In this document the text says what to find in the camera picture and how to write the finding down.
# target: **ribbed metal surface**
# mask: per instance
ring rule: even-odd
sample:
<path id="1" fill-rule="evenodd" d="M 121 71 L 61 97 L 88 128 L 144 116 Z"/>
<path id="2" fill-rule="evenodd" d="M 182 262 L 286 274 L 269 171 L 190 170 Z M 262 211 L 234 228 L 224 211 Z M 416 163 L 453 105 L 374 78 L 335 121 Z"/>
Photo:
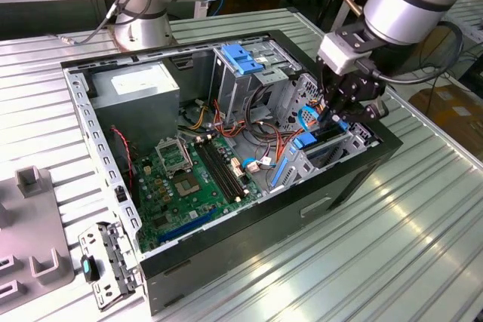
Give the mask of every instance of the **ribbed metal surface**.
<path id="1" fill-rule="evenodd" d="M 483 0 L 458 0 L 445 15 L 476 43 L 483 42 Z"/>
<path id="2" fill-rule="evenodd" d="M 172 27 L 181 42 L 281 29 L 311 57 L 320 42 L 284 10 Z M 78 263 L 78 233 L 107 211 L 58 63 L 114 52 L 106 32 L 78 47 L 0 43 L 0 177 L 28 164 L 50 169 L 77 271 L 2 321 L 151 318 L 139 293 L 101 314 Z M 404 145 L 350 201 L 153 320 L 472 320 L 483 306 L 483 167 L 397 96 L 386 101 L 383 123 Z"/>

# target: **blue cable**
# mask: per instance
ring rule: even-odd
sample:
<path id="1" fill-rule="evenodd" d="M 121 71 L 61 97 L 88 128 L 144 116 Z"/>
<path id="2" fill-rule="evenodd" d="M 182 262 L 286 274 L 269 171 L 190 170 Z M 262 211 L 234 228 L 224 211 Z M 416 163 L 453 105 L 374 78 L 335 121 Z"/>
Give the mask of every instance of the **blue cable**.
<path id="1" fill-rule="evenodd" d="M 247 158 L 245 161 L 243 161 L 243 163 L 241 164 L 241 167 L 243 167 L 245 169 L 247 167 L 247 165 L 250 164 L 253 161 L 256 161 L 256 159 L 254 159 L 254 158 Z"/>
<path id="2" fill-rule="evenodd" d="M 216 9 L 216 11 L 211 16 L 214 17 L 215 15 L 217 15 L 222 6 L 223 6 L 223 0 L 220 1 L 220 5 L 218 5 L 218 9 Z"/>
<path id="3" fill-rule="evenodd" d="M 307 111 L 315 120 L 318 118 L 318 113 L 312 107 L 308 107 L 308 106 L 304 106 L 301 109 L 299 109 L 299 112 L 298 112 L 298 115 L 297 115 L 298 119 L 299 119 L 299 124 L 302 126 L 302 128 L 305 131 L 308 131 L 309 127 L 307 126 L 307 124 L 305 123 L 305 121 L 303 120 L 303 117 L 302 117 L 303 111 Z"/>

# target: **cardboard box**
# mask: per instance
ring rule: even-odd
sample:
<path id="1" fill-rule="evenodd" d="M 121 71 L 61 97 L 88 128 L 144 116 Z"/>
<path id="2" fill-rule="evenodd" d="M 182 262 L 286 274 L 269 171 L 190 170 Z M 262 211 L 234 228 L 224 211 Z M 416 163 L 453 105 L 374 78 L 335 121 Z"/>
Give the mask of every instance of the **cardboard box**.
<path id="1" fill-rule="evenodd" d="M 424 113 L 431 89 L 421 90 L 409 102 Z M 427 114 L 448 135 L 483 160 L 483 101 L 453 84 L 436 87 Z"/>

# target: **yellow wire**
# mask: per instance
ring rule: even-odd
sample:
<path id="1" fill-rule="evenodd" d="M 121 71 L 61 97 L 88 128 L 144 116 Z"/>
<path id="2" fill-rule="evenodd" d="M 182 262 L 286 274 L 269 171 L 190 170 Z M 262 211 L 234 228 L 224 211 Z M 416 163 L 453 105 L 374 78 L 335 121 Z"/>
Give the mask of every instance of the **yellow wire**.
<path id="1" fill-rule="evenodd" d="M 201 125 L 203 124 L 203 116 L 205 115 L 205 111 L 206 111 L 206 107 L 203 106 L 202 110 L 199 113 L 198 122 L 196 122 L 195 125 L 188 127 L 190 130 L 197 130 L 201 127 Z"/>

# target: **ram slot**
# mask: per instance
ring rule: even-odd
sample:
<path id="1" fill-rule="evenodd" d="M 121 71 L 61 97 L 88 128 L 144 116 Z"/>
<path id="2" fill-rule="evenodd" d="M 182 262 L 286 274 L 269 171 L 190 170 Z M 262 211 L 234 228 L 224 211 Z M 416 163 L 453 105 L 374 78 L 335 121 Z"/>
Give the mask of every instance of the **ram slot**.
<path id="1" fill-rule="evenodd" d="M 243 198 L 245 194 L 242 187 L 225 165 L 216 148 L 210 143 L 197 145 L 195 148 L 225 198 L 228 201 L 234 201 L 237 196 Z"/>

